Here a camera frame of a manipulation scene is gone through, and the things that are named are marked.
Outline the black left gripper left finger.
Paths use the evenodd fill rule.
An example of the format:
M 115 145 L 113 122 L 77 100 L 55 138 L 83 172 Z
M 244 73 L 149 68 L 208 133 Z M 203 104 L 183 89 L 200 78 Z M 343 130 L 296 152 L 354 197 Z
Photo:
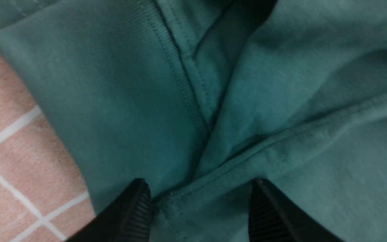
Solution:
M 68 242 L 149 242 L 152 194 L 143 178 L 134 179 L 117 198 Z

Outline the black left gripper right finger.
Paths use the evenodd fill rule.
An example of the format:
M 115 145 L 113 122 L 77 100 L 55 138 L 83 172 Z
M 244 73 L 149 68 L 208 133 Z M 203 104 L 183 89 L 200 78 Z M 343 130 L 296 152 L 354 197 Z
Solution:
M 341 242 L 267 179 L 254 179 L 249 204 L 250 242 Z

